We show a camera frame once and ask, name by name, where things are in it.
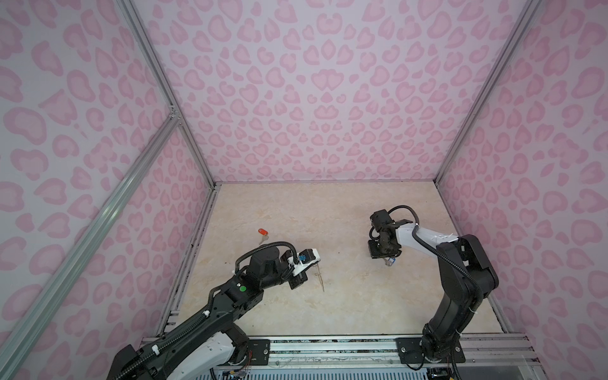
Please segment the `key with red tag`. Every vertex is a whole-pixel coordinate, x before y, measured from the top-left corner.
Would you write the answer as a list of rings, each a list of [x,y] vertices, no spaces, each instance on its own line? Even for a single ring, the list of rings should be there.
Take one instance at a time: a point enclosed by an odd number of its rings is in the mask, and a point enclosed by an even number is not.
[[[261,235],[261,241],[259,245],[263,245],[267,242],[267,240],[269,240],[269,233],[265,229],[259,229],[258,233]]]

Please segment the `diagonal aluminium frame bar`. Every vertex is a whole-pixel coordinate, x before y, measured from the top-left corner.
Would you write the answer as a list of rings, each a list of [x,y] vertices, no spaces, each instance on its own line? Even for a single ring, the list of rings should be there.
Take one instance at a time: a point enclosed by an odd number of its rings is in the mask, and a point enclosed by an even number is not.
[[[135,194],[164,145],[180,122],[168,117],[123,180],[109,196],[96,218],[69,251],[66,259],[34,299],[24,317],[16,324],[1,349],[1,378],[12,379],[36,346],[48,324],[63,304],[93,255]]]

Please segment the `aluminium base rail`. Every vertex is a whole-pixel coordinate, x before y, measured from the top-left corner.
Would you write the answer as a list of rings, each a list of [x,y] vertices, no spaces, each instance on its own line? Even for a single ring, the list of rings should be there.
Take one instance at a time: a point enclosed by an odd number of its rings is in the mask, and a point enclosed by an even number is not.
[[[429,362],[415,335],[250,337],[238,348],[226,335],[212,337],[171,366],[160,340],[145,340],[151,355],[133,378],[150,379],[545,379],[528,338],[517,333],[461,337],[451,357]]]

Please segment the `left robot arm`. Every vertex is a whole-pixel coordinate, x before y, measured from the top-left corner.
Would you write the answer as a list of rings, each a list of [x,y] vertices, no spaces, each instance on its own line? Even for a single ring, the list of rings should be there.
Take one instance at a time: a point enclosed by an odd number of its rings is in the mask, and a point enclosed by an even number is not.
[[[114,357],[110,379],[194,379],[223,364],[253,363],[250,339],[236,324],[258,305],[268,288],[304,284],[321,260],[316,249],[297,252],[289,242],[260,245],[235,261],[234,274],[212,288],[201,310],[158,339]]]

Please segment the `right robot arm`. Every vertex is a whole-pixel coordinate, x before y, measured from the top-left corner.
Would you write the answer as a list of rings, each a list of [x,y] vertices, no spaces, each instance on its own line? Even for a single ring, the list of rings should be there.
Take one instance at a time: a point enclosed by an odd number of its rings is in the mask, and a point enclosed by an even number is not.
[[[437,259],[443,298],[419,338],[398,338],[400,361],[413,370],[425,364],[465,362],[460,337],[478,308],[499,286],[499,278],[479,239],[440,234],[420,223],[409,206],[370,216],[368,248],[373,259],[394,261],[405,247]]]

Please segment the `metal perforated ring disc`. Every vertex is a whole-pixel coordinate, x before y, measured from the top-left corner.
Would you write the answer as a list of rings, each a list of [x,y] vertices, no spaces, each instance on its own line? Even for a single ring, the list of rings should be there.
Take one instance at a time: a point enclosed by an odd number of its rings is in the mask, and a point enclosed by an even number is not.
[[[321,291],[323,293],[325,293],[326,289],[325,289],[325,284],[324,284],[324,280],[323,280],[323,277],[322,277],[320,265],[319,264],[315,264],[314,268],[315,268],[315,275],[318,278],[318,282],[319,282],[319,284],[321,286]]]

